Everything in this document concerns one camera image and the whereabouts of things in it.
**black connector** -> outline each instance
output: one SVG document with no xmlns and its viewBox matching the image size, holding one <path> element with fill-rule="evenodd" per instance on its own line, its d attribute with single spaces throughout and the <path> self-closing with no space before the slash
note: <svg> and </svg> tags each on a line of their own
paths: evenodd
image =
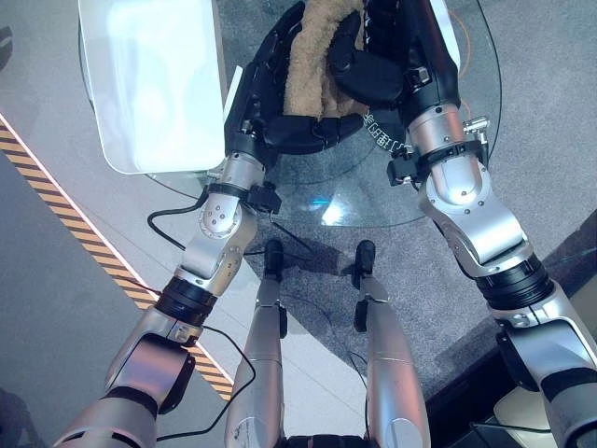
<svg viewBox="0 0 597 448">
<path fill-rule="evenodd" d="M 535 254 L 501 273 L 475 278 L 477 287 L 494 310 L 516 310 L 545 299 L 553 282 Z"/>
<path fill-rule="evenodd" d="M 156 309 L 189 325 L 200 327 L 211 313 L 216 300 L 217 297 L 205 289 L 173 277 L 163 289 Z"/>
</svg>

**gray floor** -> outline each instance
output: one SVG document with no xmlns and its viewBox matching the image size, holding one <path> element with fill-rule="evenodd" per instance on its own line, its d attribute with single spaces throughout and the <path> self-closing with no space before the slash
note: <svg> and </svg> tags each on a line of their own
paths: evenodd
<svg viewBox="0 0 597 448">
<path fill-rule="evenodd" d="M 221 3 L 223 13 L 224 6 L 232 2 Z M 597 206 L 597 153 L 592 143 L 597 132 L 592 126 L 578 125 L 581 117 L 592 120 L 597 116 L 597 34 L 593 23 L 597 3 L 481 3 L 500 56 L 504 89 L 500 136 L 491 163 L 494 189 L 519 218 L 536 254 L 543 258 Z M 243 8 L 236 10 L 240 20 Z M 257 10 L 256 23 L 265 21 L 262 16 L 269 10 Z M 253 33 L 260 35 L 252 27 L 235 30 L 236 36 L 246 35 L 250 42 Z M 224 42 L 234 45 L 237 40 L 229 36 Z M 244 53 L 238 53 L 243 61 Z M 365 141 L 365 136 L 357 138 Z M 385 163 L 368 174 L 385 178 Z M 366 178 L 353 172 L 345 177 L 352 179 L 356 188 Z M 395 189 L 398 207 L 404 204 L 405 195 L 414 197 L 414 191 L 405 189 Z M 387 207 L 394 206 L 391 196 L 385 201 Z M 378 246 L 377 275 L 394 297 L 427 397 L 493 346 L 493 323 L 487 318 L 483 298 L 460 273 L 429 220 L 369 229 L 288 221 L 285 225 L 317 250 L 316 262 L 293 262 L 286 273 L 285 304 L 338 356 L 346 360 L 347 347 L 365 351 L 365 338 L 352 330 L 356 292 L 344 276 L 356 245 L 365 238 Z M 267 222 L 263 228 L 268 229 Z M 263 240 L 272 235 L 282 237 L 290 250 L 301 250 L 274 229 L 260 235 Z M 257 270 L 258 260 L 250 262 Z"/>
<path fill-rule="evenodd" d="M 139 311 L 0 155 L 0 446 L 50 446 L 103 394 Z M 199 375 L 160 433 L 203 428 L 224 401 Z M 164 446 L 221 446 L 223 425 Z"/>
</svg>

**brown fuzzy object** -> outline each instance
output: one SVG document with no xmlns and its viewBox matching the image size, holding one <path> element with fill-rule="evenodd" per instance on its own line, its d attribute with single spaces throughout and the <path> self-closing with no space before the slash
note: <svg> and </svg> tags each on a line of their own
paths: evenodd
<svg viewBox="0 0 597 448">
<path fill-rule="evenodd" d="M 368 108 L 342 93 L 327 66 L 327 49 L 338 24 L 353 11 L 363 19 L 363 0 L 310 0 L 305 7 L 302 31 L 290 50 L 286 80 L 285 115 L 343 117 L 365 114 Z M 356 39 L 363 48 L 363 27 Z"/>
</svg>

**hazard stripe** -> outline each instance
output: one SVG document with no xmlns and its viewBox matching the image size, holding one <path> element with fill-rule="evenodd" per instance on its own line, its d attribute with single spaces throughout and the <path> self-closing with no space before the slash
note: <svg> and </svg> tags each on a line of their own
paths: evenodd
<svg viewBox="0 0 597 448">
<path fill-rule="evenodd" d="M 62 224 L 83 245 L 85 250 L 102 266 L 124 293 L 142 310 L 153 306 L 155 295 L 132 283 L 143 284 L 143 281 L 130 271 L 109 243 L 92 227 L 90 221 L 63 194 L 63 190 L 47 175 L 47 171 L 28 150 L 19 142 L 0 117 L 0 150 L 37 192 L 49 209 L 60 219 Z M 202 347 L 193 346 L 188 349 L 195 357 L 195 370 L 201 374 L 217 394 L 224 400 L 230 400 L 232 381 L 226 373 L 203 351 Z"/>
</svg>

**silver robot arm segment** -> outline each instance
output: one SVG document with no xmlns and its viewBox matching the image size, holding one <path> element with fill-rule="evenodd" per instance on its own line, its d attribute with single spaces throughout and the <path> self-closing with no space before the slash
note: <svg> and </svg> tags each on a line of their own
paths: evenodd
<svg viewBox="0 0 597 448">
<path fill-rule="evenodd" d="M 446 153 L 465 141 L 455 105 L 428 109 L 409 132 L 420 156 Z M 486 166 L 475 154 L 457 152 L 429 167 L 420 206 L 487 300 L 503 330 L 498 342 L 515 381 L 543 393 L 558 445 L 595 446 L 597 345 L 560 285 L 549 279 L 518 220 L 493 193 Z"/>
<path fill-rule="evenodd" d="M 106 395 L 86 408 L 53 445 L 60 448 L 151 448 L 156 417 L 180 402 L 195 361 L 185 346 L 240 268 L 257 232 L 257 213 L 242 197 L 261 187 L 264 166 L 230 154 L 200 209 L 200 229 L 155 306 L 145 310 L 114 358 Z"/>
</svg>

